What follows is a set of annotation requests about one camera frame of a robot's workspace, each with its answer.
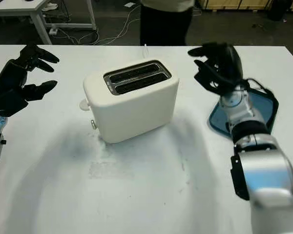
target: shoe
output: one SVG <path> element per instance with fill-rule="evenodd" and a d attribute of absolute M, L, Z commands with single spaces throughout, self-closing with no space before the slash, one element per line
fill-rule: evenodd
<path fill-rule="evenodd" d="M 53 11 L 56 10 L 59 6 L 55 3 L 48 3 L 43 9 L 42 12 Z"/>

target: dark floor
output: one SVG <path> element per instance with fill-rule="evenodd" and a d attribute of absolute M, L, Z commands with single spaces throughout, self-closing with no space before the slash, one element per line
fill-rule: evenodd
<path fill-rule="evenodd" d="M 83 1 L 65 0 L 68 11 L 72 14 L 72 22 L 89 22 L 86 4 Z M 96 23 L 99 27 L 100 39 L 115 37 L 124 26 L 128 12 L 134 7 L 127 8 L 125 0 L 93 1 Z M 62 14 L 62 12 L 49 12 L 50 14 Z M 287 13 L 286 22 L 274 22 L 267 19 L 265 12 L 203 12 L 200 15 L 195 10 L 194 17 L 188 32 L 188 45 L 201 45 L 208 41 L 229 42 L 234 45 L 284 45 L 293 54 L 293 13 Z M 139 9 L 130 15 L 130 20 L 139 18 Z M 138 20 L 133 21 L 128 27 L 128 32 L 109 45 L 139 45 Z M 65 30 L 70 36 L 77 39 L 91 33 L 87 30 Z M 96 40 L 93 33 L 80 41 L 80 44 L 88 44 Z M 70 39 L 51 38 L 54 44 L 72 44 Z M 111 39 L 101 41 L 105 44 Z M 41 40 L 35 27 L 28 19 L 5 18 L 0 22 L 0 44 L 26 44 L 34 42 L 41 44 Z"/>

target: white cable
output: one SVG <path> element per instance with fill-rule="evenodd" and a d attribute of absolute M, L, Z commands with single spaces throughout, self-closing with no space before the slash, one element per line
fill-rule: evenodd
<path fill-rule="evenodd" d="M 144 47 L 143 47 L 142 55 L 143 55 L 143 58 L 144 58 L 144 59 L 145 59 L 146 57 L 148 57 L 148 47 L 147 47 L 147 44 L 145 44 Z"/>
<path fill-rule="evenodd" d="M 130 21 L 130 22 L 127 24 L 126 31 L 125 31 L 121 36 L 115 37 L 112 41 L 109 41 L 108 43 L 103 44 L 103 45 L 111 44 L 111 43 L 112 43 L 113 41 L 115 41 L 116 39 L 118 39 L 118 38 L 122 38 L 123 36 L 125 36 L 125 34 L 128 32 L 129 25 L 130 25 L 132 22 L 134 22 L 134 21 L 138 21 L 138 20 L 140 20 L 140 19 L 134 19 L 134 20 Z"/>
<path fill-rule="evenodd" d="M 97 28 L 96 33 L 97 33 L 97 35 L 98 35 L 98 38 L 97 38 L 94 42 L 92 42 L 92 43 L 87 43 L 87 44 L 81 44 L 81 45 L 93 45 L 93 44 L 97 43 L 97 42 L 99 41 L 99 39 L 100 39 L 99 28 Z M 79 44 L 80 44 L 80 41 L 81 41 L 83 38 L 87 37 L 87 36 L 89 36 L 89 34 L 86 35 L 86 36 L 83 36 L 82 38 L 80 38 L 80 39 L 78 40 Z"/>
<path fill-rule="evenodd" d="M 108 42 L 108 43 L 106 43 L 106 44 L 103 44 L 103 45 L 107 45 L 107 44 L 110 44 L 110 43 L 112 43 L 113 41 L 115 41 L 117 38 L 120 38 L 120 35 L 123 33 L 123 31 L 124 31 L 125 28 L 126 28 L 126 25 L 127 25 L 127 23 L 128 23 L 128 20 L 129 20 L 130 14 L 131 14 L 135 9 L 137 9 L 138 7 L 140 7 L 140 5 L 139 5 L 139 6 L 136 6 L 135 8 L 133 8 L 133 9 L 128 13 L 128 16 L 127 16 L 126 22 L 125 22 L 125 24 L 124 24 L 124 27 L 123 27 L 123 29 L 121 30 L 121 32 L 120 32 L 116 37 L 105 38 L 105 39 L 102 39 L 102 40 L 97 41 L 95 44 L 97 44 L 97 43 L 99 43 L 99 42 L 101 42 L 101 41 L 104 41 L 104 40 L 113 39 L 112 41 L 110 41 L 110 42 Z"/>
<path fill-rule="evenodd" d="M 73 36 L 70 36 L 69 34 L 67 34 L 64 30 L 62 30 L 61 28 L 59 28 L 59 31 L 61 31 L 63 34 L 65 34 L 67 36 L 68 39 L 70 39 L 72 41 L 72 43 L 74 45 L 76 45 L 76 43 L 74 42 L 73 39 L 76 40 L 76 42 L 78 42 L 77 38 L 76 37 L 73 37 Z"/>

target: white desk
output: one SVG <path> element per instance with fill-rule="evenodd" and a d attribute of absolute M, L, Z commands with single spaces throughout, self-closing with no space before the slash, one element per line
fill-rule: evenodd
<path fill-rule="evenodd" d="M 22 46 L 0 46 L 0 71 Z M 83 79 L 141 59 L 133 46 L 43 46 L 60 58 L 27 83 L 58 86 L 9 119 L 0 159 L 0 234 L 251 234 L 249 203 L 234 194 L 232 142 L 207 120 L 218 97 L 193 78 L 189 47 L 149 47 L 180 78 L 167 126 L 105 144 L 79 109 Z M 280 102 L 273 135 L 293 163 L 293 56 L 285 47 L 238 46 L 245 77 Z"/>
<path fill-rule="evenodd" d="M 0 2 L 0 16 L 30 16 L 37 32 L 42 39 L 44 44 L 51 45 L 50 37 L 46 31 L 46 27 L 69 27 L 69 28 L 92 28 L 93 30 L 97 29 L 94 19 L 94 13 L 92 9 L 91 0 L 86 0 L 91 24 L 75 24 L 75 23 L 56 23 L 50 24 L 46 23 L 44 18 L 41 15 L 41 9 L 44 7 L 44 4 L 49 0 L 3 0 Z"/>

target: toaster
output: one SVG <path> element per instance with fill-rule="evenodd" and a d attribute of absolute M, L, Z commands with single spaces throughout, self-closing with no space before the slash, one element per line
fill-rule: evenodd
<path fill-rule="evenodd" d="M 116 143 L 168 123 L 179 79 L 156 59 L 98 72 L 84 80 L 84 110 L 91 109 L 101 137 Z"/>

